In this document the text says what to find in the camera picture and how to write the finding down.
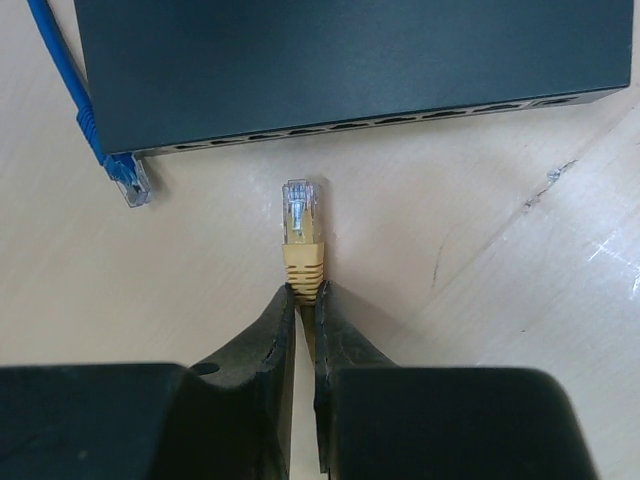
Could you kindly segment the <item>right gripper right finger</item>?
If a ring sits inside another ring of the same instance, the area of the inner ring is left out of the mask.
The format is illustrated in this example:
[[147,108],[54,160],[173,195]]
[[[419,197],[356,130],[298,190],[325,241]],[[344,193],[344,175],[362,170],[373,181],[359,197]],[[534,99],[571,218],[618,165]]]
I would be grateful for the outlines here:
[[405,367],[324,282],[314,308],[319,466],[331,479],[593,479],[561,384],[511,367]]

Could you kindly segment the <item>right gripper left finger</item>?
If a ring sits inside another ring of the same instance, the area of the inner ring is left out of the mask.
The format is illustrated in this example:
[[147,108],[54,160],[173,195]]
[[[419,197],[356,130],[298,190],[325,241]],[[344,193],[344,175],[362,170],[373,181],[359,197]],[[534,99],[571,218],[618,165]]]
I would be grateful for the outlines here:
[[294,294],[280,287],[226,345],[173,363],[1,371],[5,479],[285,479]]

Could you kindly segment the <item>black network switch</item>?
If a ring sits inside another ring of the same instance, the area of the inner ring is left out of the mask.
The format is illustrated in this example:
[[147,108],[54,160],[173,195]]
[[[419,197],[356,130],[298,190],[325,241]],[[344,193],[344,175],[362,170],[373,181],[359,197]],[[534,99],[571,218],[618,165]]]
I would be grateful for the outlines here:
[[108,153],[588,103],[631,82],[619,1],[79,1]]

